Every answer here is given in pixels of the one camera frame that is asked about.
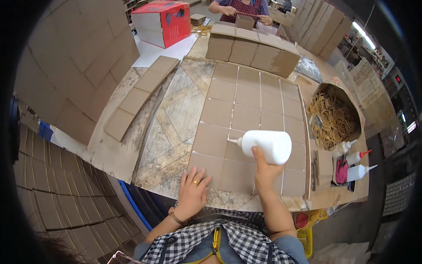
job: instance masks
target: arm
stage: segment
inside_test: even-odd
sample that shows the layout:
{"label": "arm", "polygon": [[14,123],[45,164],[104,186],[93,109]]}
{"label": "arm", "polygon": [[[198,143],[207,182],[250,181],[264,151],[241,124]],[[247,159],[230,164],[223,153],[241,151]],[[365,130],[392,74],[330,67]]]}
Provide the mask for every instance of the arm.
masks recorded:
{"label": "arm", "polygon": [[274,241],[277,237],[287,235],[297,237],[290,211],[280,201],[273,188],[274,181],[284,170],[284,165],[269,165],[262,150],[257,146],[252,147],[252,152],[257,161],[255,186],[261,198],[265,224],[268,228],[270,239]]}
{"label": "arm", "polygon": [[[187,221],[197,214],[207,204],[207,184],[211,181],[211,176],[202,179],[205,170],[202,169],[200,172],[196,172],[196,167],[191,170],[189,175],[187,175],[187,172],[185,171],[180,180],[178,204],[174,209],[173,214],[182,222]],[[181,225],[169,215],[151,230],[144,243],[151,243],[156,237],[174,232],[179,229],[180,226]]]}
{"label": "arm", "polygon": [[208,10],[213,13],[213,14],[218,14],[218,13],[222,13],[226,16],[234,16],[236,15],[236,9],[234,7],[231,6],[223,6],[227,4],[226,0],[220,0],[220,1],[213,1],[209,7]]}
{"label": "arm", "polygon": [[270,12],[268,11],[267,1],[261,1],[258,12],[261,23],[265,26],[271,26],[273,24],[273,20],[270,18]]}

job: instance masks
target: worker's hands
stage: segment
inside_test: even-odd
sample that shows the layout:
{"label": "worker's hands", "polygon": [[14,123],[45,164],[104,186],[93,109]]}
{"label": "worker's hands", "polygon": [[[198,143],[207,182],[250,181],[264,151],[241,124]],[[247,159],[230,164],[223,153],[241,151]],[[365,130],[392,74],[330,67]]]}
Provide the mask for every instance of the worker's hands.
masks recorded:
{"label": "worker's hands", "polygon": [[226,16],[235,16],[237,10],[232,6],[221,6],[221,13]]}
{"label": "worker's hands", "polygon": [[257,173],[255,174],[255,186],[258,194],[262,195],[273,191],[274,181],[284,170],[283,165],[270,165],[267,163],[260,147],[253,146],[252,153],[257,161]]}
{"label": "worker's hands", "polygon": [[258,15],[258,17],[260,18],[260,22],[266,26],[271,26],[273,24],[273,20],[270,18],[270,16]]}
{"label": "worker's hands", "polygon": [[183,222],[197,214],[207,204],[207,184],[211,181],[211,176],[202,179],[204,175],[205,169],[197,173],[197,167],[194,167],[189,175],[186,171],[182,175],[174,215]]}

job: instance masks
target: blue plastic crate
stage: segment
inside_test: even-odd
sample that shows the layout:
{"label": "blue plastic crate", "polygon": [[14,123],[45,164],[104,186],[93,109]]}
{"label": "blue plastic crate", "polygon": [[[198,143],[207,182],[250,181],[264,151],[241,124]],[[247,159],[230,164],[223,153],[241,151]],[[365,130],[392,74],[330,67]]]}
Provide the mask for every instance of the blue plastic crate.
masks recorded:
{"label": "blue plastic crate", "polygon": [[38,135],[45,138],[46,141],[51,140],[53,131],[50,129],[50,125],[40,120],[40,126],[38,127]]}

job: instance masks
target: person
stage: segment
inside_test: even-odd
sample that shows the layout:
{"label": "person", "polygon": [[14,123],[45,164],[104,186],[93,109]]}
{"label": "person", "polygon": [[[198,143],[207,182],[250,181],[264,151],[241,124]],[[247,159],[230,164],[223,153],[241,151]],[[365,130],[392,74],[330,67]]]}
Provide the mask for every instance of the person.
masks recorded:
{"label": "person", "polygon": [[208,10],[213,14],[222,13],[220,21],[235,23],[236,14],[241,13],[254,19],[254,27],[258,20],[266,26],[273,24],[266,0],[215,0]]}
{"label": "person", "polygon": [[252,151],[263,213],[204,207],[211,176],[204,178],[205,170],[194,167],[181,177],[176,207],[136,246],[135,259],[142,263],[308,264],[292,216],[273,189],[284,165],[268,164],[257,146]]}
{"label": "person", "polygon": [[292,11],[292,2],[290,0],[284,1],[284,3],[279,7],[279,11],[286,13],[286,11]]}

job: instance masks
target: red nozzle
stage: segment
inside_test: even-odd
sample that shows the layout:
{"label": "red nozzle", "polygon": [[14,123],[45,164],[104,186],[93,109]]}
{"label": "red nozzle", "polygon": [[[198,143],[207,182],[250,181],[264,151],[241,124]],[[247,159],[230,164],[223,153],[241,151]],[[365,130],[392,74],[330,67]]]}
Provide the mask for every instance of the red nozzle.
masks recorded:
{"label": "red nozzle", "polygon": [[363,156],[365,156],[366,154],[368,154],[371,151],[372,150],[368,150],[367,152],[361,152],[361,153],[359,153],[360,158],[362,158]]}

